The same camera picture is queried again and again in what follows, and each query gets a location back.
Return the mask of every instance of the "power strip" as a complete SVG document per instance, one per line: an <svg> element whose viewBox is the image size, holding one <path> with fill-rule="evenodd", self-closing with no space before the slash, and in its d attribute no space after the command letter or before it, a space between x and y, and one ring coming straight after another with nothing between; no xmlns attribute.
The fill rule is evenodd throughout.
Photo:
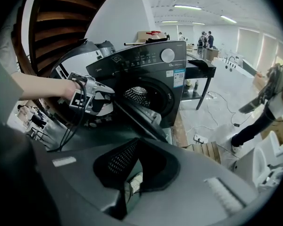
<svg viewBox="0 0 283 226"><path fill-rule="evenodd" d="M198 134L195 134L193 139L194 139L194 141L197 141L197 142L199 142L201 144L208 143L208 139L207 138L202 137L202 136L200 136Z"/></svg>

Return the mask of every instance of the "black pants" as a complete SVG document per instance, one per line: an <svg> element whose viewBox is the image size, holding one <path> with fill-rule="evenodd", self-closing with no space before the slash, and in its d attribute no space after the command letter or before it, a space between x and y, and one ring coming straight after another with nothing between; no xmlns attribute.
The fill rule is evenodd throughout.
<svg viewBox="0 0 283 226"><path fill-rule="evenodd" d="M232 137L232 145L240 146L243 145L244 142L252 140L258 133L265 130L273 121L275 120L274 115L266 106L263 113L260 117L255 121L254 124L244 128L237 135Z"/></svg>
<svg viewBox="0 0 283 226"><path fill-rule="evenodd" d="M35 123L38 127L41 127L42 129L46 125L46 122L40 120L38 117L35 115L32 116L32 122Z"/></svg>

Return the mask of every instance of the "black washing machine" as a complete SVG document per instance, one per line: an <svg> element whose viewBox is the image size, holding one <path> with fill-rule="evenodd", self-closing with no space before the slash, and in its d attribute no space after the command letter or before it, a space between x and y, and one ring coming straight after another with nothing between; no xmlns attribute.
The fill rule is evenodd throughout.
<svg viewBox="0 0 283 226"><path fill-rule="evenodd" d="M174 125L186 67L186 43L163 41L120 50L87 66L96 81L161 114L161 127Z"/></svg>

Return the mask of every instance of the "bottle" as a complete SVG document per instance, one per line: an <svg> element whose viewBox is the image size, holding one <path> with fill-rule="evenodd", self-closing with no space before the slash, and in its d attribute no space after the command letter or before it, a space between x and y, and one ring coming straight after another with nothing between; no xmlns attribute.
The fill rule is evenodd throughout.
<svg viewBox="0 0 283 226"><path fill-rule="evenodd" d="M195 86L194 86L194 90L193 90L193 96L195 96L197 94L197 89L198 89L198 80L196 80Z"/></svg>

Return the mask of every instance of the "wooden staircase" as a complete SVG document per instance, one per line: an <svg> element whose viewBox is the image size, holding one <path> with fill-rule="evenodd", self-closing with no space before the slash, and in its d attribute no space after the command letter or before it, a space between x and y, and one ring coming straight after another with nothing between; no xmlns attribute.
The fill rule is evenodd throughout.
<svg viewBox="0 0 283 226"><path fill-rule="evenodd" d="M29 23L32 70L47 77L53 65L78 45L105 0L34 0Z"/></svg>

